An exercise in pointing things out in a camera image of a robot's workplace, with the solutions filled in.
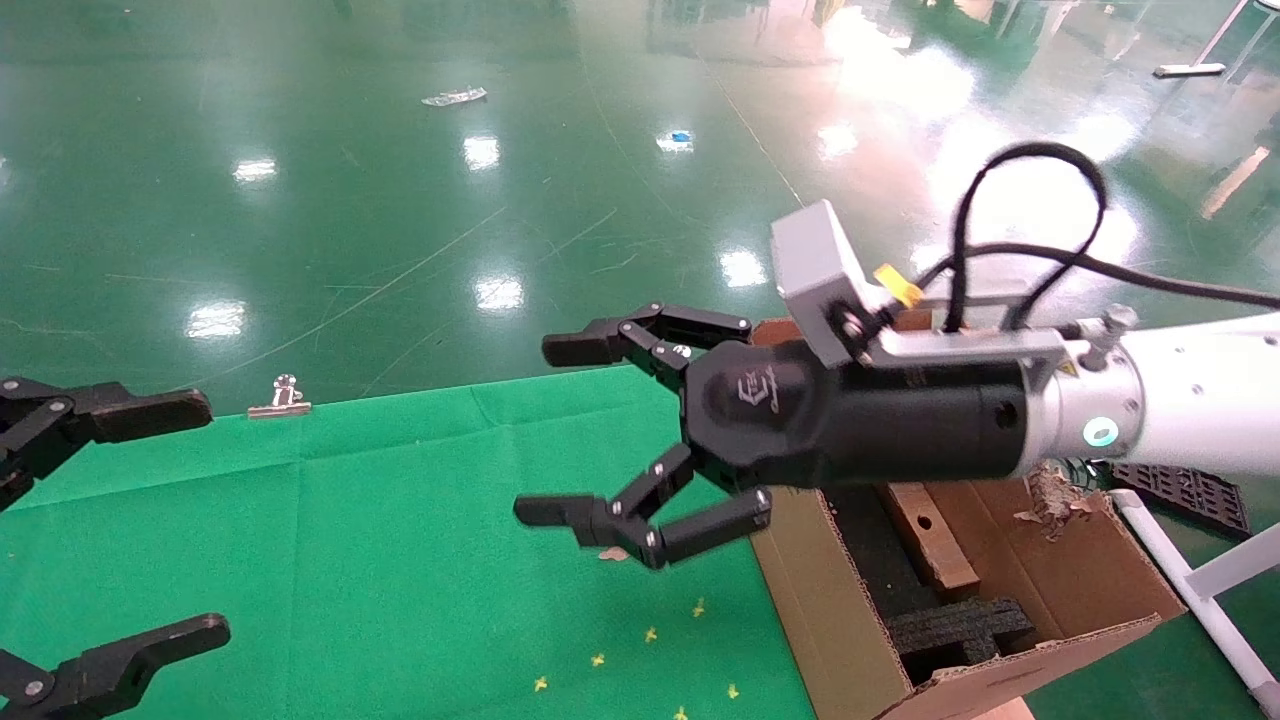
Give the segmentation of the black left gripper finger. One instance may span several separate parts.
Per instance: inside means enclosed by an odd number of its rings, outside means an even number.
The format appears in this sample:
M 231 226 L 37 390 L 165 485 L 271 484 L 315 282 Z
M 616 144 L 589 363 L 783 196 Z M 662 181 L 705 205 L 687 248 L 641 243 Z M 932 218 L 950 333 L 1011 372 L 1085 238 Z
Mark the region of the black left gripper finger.
M 229 621 L 202 614 L 86 650 L 45 670 L 1 652 L 3 719 L 105 719 L 136 707 L 155 674 L 230 641 Z
M 119 445 L 212 421 L 198 389 L 138 396 L 116 382 L 74 388 L 28 378 L 1 387 L 1 510 L 29 493 L 87 445 Z

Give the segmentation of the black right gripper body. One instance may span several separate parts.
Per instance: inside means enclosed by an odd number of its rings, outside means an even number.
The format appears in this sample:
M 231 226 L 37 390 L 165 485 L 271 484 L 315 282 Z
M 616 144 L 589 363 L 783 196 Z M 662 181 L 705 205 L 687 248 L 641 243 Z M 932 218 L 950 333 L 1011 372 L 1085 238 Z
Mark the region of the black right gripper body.
M 1027 439 L 1015 363 L 827 368 L 800 340 L 716 346 L 681 406 L 686 443 L 731 489 L 1006 478 Z

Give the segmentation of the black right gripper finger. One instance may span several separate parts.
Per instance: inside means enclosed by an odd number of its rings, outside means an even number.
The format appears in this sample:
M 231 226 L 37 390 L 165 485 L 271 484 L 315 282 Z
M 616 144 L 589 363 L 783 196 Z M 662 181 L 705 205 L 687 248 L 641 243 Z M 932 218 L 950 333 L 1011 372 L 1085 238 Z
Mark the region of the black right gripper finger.
M 727 489 L 728 498 L 657 525 L 652 519 L 701 470 L 685 443 L 673 445 L 613 498 L 591 495 L 520 495 L 515 516 L 525 527 L 564 527 L 584 548 L 620 547 L 660 570 L 739 541 L 771 524 L 772 495 L 763 487 Z
M 745 316 L 669 304 L 648 304 L 622 316 L 596 318 L 575 333 L 547 334 L 541 355 L 554 368 L 630 363 L 673 392 L 685 384 L 692 351 L 745 343 Z

